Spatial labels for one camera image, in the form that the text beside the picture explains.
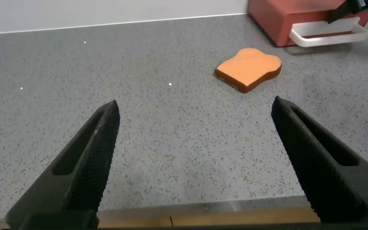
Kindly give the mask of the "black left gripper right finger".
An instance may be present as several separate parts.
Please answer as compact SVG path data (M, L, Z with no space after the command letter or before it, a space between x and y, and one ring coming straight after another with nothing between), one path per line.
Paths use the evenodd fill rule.
M276 96L271 116L321 221L368 222L368 162L293 102Z

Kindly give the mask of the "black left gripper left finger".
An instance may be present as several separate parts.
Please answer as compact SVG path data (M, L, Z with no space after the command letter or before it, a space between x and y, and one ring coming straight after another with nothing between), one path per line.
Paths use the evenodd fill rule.
M5 216L11 229L97 229L119 130L116 101L99 107Z

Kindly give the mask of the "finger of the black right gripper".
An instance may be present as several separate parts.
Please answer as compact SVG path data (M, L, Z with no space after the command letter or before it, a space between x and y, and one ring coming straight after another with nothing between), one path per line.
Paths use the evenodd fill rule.
M357 0L345 0L340 6L334 9L328 17L329 24L347 15L357 13Z

